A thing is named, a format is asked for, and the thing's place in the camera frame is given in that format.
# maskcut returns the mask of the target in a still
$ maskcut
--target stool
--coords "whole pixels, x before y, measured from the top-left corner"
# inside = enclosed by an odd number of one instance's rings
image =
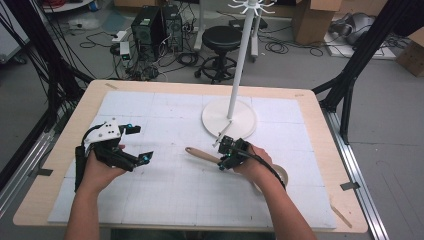
[[[206,47],[215,51],[218,56],[206,59],[200,68],[194,72],[194,76],[199,78],[203,72],[208,78],[212,79],[211,84],[234,78],[234,74],[228,72],[228,69],[236,67],[237,62],[228,58],[227,53],[239,48],[241,36],[241,31],[230,26],[216,26],[207,29],[202,35],[202,42]]]

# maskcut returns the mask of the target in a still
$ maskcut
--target gray floor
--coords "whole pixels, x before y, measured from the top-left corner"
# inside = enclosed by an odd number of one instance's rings
[[[66,19],[74,11],[63,14]],[[122,30],[131,23],[130,13],[117,12],[111,6],[97,12],[105,31]],[[230,17],[206,21],[207,25],[226,25]],[[267,30],[287,26],[287,21],[267,19]],[[66,36],[68,43],[87,67],[98,78],[113,72],[112,57],[108,48],[82,49],[79,44],[85,36],[101,29],[87,31],[81,35]],[[291,31],[270,34],[280,39],[291,39]],[[241,85],[276,88],[312,89],[337,76],[348,59],[330,57],[322,48],[323,56],[316,57],[308,49],[289,47],[287,54],[266,51],[259,45],[259,58],[255,63],[246,61]],[[237,58],[238,52],[230,56]],[[201,55],[213,55],[203,50]],[[160,71],[180,67],[174,63]],[[193,76],[194,68],[160,75],[155,81],[209,84],[209,80]],[[349,139],[364,178],[368,184],[376,207],[391,239],[424,239],[424,81],[416,78],[396,62],[372,60],[360,75],[353,96]],[[0,66],[0,169],[11,158],[20,143],[32,129],[46,109],[44,95],[38,77],[31,64],[9,63]],[[13,215],[30,187],[32,179],[21,189],[11,207],[0,219],[2,239],[58,239],[63,228],[19,227],[12,222]],[[102,239],[109,239],[108,231],[102,231]],[[364,234],[318,234],[320,239],[371,239]]]

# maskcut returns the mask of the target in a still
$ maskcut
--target person's right arm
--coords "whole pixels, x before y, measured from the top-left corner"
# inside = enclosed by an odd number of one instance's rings
[[[272,160],[265,150],[252,145],[251,152],[263,158],[269,164]],[[255,183],[262,191],[271,215],[277,239],[316,239],[302,214],[291,201],[278,179],[262,164],[248,159],[234,168]]]

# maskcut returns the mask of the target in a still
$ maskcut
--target white paper sheet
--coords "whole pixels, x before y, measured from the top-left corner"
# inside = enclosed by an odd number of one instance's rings
[[[154,151],[151,162],[114,180],[99,197],[101,223],[207,227],[271,228],[261,193],[231,170],[185,152],[195,147],[220,157],[201,121],[210,101],[223,98],[140,92],[109,92],[92,126],[116,118],[141,126],[124,135],[125,152]],[[258,116],[255,132],[245,140],[263,147],[289,175],[287,191],[313,228],[335,228],[315,155],[297,101],[240,97]],[[75,164],[71,164],[52,210],[50,222],[67,222],[73,200]]]

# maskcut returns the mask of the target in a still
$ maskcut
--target person's left arm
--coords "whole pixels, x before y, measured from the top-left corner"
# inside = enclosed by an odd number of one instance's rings
[[[94,152],[90,152],[84,177],[72,203],[65,240],[100,238],[97,198],[113,179],[124,173],[123,169],[111,168],[98,161]]]

